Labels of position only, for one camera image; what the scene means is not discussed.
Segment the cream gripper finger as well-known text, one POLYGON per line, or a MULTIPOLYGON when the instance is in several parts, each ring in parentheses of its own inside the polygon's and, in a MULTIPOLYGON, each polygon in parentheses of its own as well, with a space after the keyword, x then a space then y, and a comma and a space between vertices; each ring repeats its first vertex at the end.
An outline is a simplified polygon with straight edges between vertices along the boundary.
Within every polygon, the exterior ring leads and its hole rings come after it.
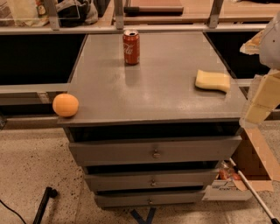
POLYGON ((247 123, 263 122, 273 109, 280 105, 280 71, 271 70, 252 85, 253 95, 249 99, 244 120, 247 123))
POLYGON ((262 38, 263 31, 259 31, 253 38, 241 46, 240 52, 247 55, 258 54, 260 52, 259 48, 262 38))

